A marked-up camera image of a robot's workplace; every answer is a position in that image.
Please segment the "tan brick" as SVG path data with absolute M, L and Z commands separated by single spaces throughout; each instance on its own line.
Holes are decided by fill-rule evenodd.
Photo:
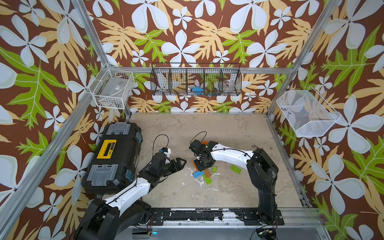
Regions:
M 205 174 L 205 176 L 206 176 L 207 178 L 210 178 L 210 177 L 212 176 L 212 174 L 211 174 L 211 172 L 210 172 L 209 169 L 204 170 L 204 174 Z

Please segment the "blue brick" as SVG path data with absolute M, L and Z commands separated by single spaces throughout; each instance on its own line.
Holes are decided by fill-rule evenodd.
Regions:
M 198 178 L 202 177 L 203 175 L 204 175 L 204 172 L 199 172 L 199 171 L 197 171 L 197 172 L 194 172 L 194 173 L 193 173 L 193 177 L 194 177 L 195 179 L 198 179 Z

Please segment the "lime brick front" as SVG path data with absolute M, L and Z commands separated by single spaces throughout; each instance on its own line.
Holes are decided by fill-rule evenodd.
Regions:
M 203 179 L 207 185 L 210 185 L 212 183 L 212 180 L 208 178 L 206 175 L 203 175 Z

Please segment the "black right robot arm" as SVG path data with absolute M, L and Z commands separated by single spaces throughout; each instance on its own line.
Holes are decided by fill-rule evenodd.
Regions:
M 264 224 L 272 224 L 277 213 L 275 186 L 279 168 L 260 148 L 244 151 L 226 147 L 217 142 L 203 144 L 198 140 L 190 143 L 194 164 L 199 172 L 211 168 L 217 161 L 226 162 L 248 171 L 252 184 L 258 189 L 258 217 Z

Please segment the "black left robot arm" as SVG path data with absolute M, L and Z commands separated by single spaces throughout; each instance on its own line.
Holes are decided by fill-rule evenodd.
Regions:
M 171 150 L 155 153 L 152 160 L 139 172 L 128 187 L 106 200 L 93 200 L 74 231 L 73 240 L 113 240 L 120 225 L 145 224 L 150 219 L 151 206 L 140 200 L 168 177 L 185 167 L 187 161 L 172 160 Z

